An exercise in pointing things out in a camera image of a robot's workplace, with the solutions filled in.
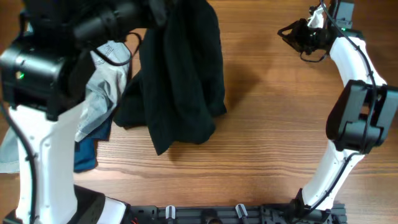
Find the black shorts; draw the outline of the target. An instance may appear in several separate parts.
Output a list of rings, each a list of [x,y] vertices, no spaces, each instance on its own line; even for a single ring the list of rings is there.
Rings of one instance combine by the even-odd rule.
[[[166,25],[146,30],[139,60],[116,125],[146,126],[158,155],[174,142],[207,142],[213,119],[226,113],[220,26],[210,3],[177,1]]]

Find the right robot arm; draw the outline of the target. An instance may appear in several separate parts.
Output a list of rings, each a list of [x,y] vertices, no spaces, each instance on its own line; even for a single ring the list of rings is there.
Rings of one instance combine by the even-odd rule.
[[[397,88],[389,86],[366,51],[363,33],[352,28],[353,1],[321,0],[278,31],[299,54],[324,51],[335,63],[343,91],[326,122],[327,149],[315,175],[284,208],[286,223],[336,223],[335,197],[354,167],[387,138],[397,111]]]

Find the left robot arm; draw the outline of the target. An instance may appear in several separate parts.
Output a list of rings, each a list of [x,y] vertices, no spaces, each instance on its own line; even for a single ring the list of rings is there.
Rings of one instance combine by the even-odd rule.
[[[1,55],[2,113],[18,138],[20,197],[4,223],[130,223],[128,203],[75,185],[75,133],[93,54],[165,24],[169,1],[30,0]]]

